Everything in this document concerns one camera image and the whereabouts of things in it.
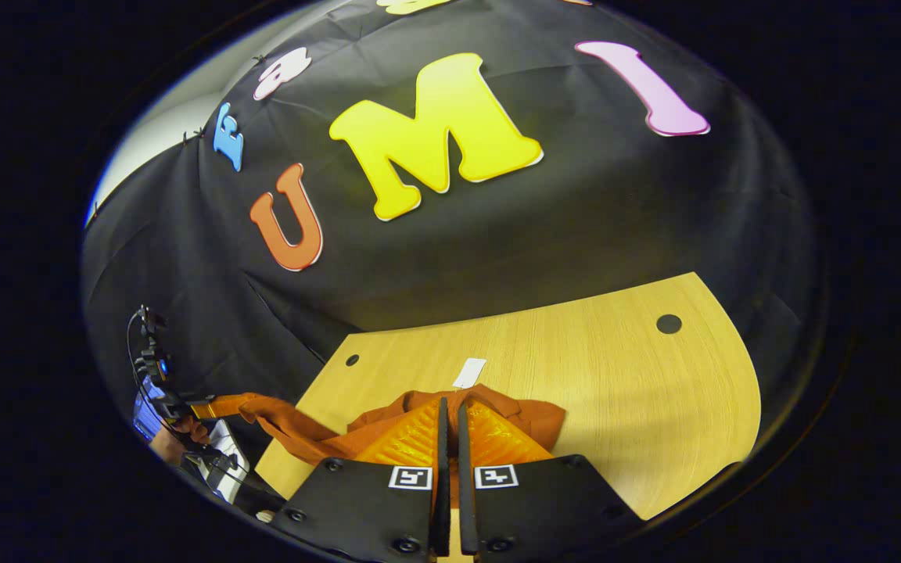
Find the yellow letter m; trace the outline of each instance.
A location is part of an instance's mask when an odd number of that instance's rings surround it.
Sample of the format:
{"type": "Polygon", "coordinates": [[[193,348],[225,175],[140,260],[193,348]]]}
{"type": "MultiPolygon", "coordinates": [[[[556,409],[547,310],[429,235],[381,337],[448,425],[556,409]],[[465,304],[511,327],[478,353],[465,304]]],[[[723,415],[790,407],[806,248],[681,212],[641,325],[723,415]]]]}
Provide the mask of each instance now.
{"type": "Polygon", "coordinates": [[[419,71],[415,80],[415,118],[369,100],[343,111],[329,128],[330,138],[350,144],[378,196],[382,221],[419,207],[422,196],[404,185],[391,163],[444,193],[451,186],[447,133],[461,147],[461,177],[480,182],[539,163],[540,143],[525,138],[486,85],[475,53],[450,55],[419,71]]]}

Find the black fabric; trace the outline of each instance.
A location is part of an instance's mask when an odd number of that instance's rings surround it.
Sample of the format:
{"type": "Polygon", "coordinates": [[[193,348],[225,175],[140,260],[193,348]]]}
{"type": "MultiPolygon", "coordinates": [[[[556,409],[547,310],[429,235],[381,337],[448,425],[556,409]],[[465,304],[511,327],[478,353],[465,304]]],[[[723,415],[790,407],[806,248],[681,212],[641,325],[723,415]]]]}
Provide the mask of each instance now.
{"type": "MultiPolygon", "coordinates": [[[[123,331],[140,303],[169,318],[166,345],[190,389],[296,402],[350,332],[510,313],[696,271],[746,342],[762,430],[785,412],[819,275],[810,204],[765,120],[702,61],[603,6],[558,0],[455,0],[410,16],[372,0],[332,2],[266,55],[224,99],[245,139],[240,172],[212,150],[212,108],[206,138],[155,156],[86,228],[90,342],[122,409],[135,391],[123,331]],[[711,131],[650,131],[626,82],[573,49],[585,40],[639,50],[711,131]],[[265,65],[297,47],[311,66],[254,100],[265,65]],[[379,221],[364,171],[329,125],[365,99],[412,117],[419,69],[462,52],[483,58],[491,91],[544,159],[471,183],[451,142],[450,189],[421,186],[417,210],[379,221]],[[275,263],[249,219],[294,163],[325,240],[300,272],[275,263]]],[[[276,197],[275,213],[294,242],[300,227],[285,201],[276,197]]],[[[256,425],[230,424],[240,439],[265,439],[256,425]]]]}

